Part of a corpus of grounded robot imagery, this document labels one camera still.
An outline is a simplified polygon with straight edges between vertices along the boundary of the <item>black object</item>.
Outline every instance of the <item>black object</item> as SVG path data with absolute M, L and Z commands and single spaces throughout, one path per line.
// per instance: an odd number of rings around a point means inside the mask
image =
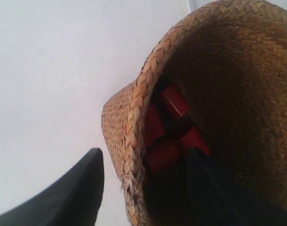
M 93 226 L 103 190 L 103 154 L 94 148 L 46 190 L 0 215 L 0 226 Z
M 189 151 L 187 184 L 199 226 L 287 226 L 287 212 L 221 172 L 199 149 Z

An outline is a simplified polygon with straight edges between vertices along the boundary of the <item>woven straw texture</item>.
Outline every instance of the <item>woven straw texture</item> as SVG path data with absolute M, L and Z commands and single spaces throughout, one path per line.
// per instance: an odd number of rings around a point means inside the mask
M 205 5 L 171 28 L 136 81 L 105 104 L 104 138 L 133 226 L 160 225 L 142 189 L 144 119 L 160 75 L 187 100 L 221 166 L 287 210 L 287 11 L 258 0 Z

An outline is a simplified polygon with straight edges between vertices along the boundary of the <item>white background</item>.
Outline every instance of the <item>white background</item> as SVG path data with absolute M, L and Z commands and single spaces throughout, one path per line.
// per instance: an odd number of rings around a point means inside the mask
M 275 2 L 287 9 L 287 0 Z M 128 225 L 102 107 L 187 12 L 184 0 L 0 0 L 0 214 L 100 147 L 105 189 L 96 225 Z

